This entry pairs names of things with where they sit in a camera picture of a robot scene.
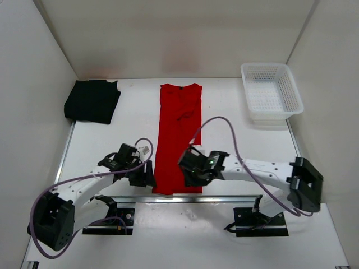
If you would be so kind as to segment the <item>red t shirt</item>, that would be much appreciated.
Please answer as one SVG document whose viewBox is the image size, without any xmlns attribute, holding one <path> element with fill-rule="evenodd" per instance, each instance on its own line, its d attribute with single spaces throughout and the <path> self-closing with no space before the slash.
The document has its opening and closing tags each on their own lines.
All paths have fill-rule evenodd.
<svg viewBox="0 0 359 269">
<path fill-rule="evenodd" d="M 160 116 L 153 193 L 201 193 L 201 187 L 187 187 L 178 165 L 197 129 L 202 124 L 202 86 L 192 84 L 160 87 Z"/>
</svg>

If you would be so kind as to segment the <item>black t shirt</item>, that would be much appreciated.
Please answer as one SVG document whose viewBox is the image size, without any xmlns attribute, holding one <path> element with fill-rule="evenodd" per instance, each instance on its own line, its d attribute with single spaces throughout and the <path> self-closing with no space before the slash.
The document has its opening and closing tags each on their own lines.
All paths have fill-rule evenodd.
<svg viewBox="0 0 359 269">
<path fill-rule="evenodd" d="M 75 81 L 64 104 L 64 115 L 74 121 L 110 124 L 121 92 L 117 81 Z"/>
</svg>

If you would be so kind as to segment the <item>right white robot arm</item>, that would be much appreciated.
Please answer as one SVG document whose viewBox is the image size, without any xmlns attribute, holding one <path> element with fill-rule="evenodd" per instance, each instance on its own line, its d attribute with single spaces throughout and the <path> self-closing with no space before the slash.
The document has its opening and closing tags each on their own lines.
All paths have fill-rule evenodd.
<svg viewBox="0 0 359 269">
<path fill-rule="evenodd" d="M 190 146 L 178 161 L 185 182 L 204 187 L 214 179 L 254 182 L 263 190 L 257 196 L 252 218 L 264 224 L 284 210 L 310 215 L 320 211 L 324 177 L 305 158 L 289 163 L 271 163 L 239 159 L 224 151 L 211 151 L 205 156 Z"/>
</svg>

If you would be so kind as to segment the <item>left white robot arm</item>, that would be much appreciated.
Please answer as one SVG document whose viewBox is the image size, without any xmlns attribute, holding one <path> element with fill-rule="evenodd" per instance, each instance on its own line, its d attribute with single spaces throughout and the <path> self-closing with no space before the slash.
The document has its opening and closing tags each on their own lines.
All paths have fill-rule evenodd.
<svg viewBox="0 0 359 269">
<path fill-rule="evenodd" d="M 61 251 L 81 229 L 98 224 L 118 225 L 117 203 L 101 191 L 126 177 L 141 178 L 151 168 L 153 145 L 121 144 L 100 160 L 88 175 L 64 180 L 44 190 L 30 210 L 27 233 L 39 246 Z"/>
</svg>

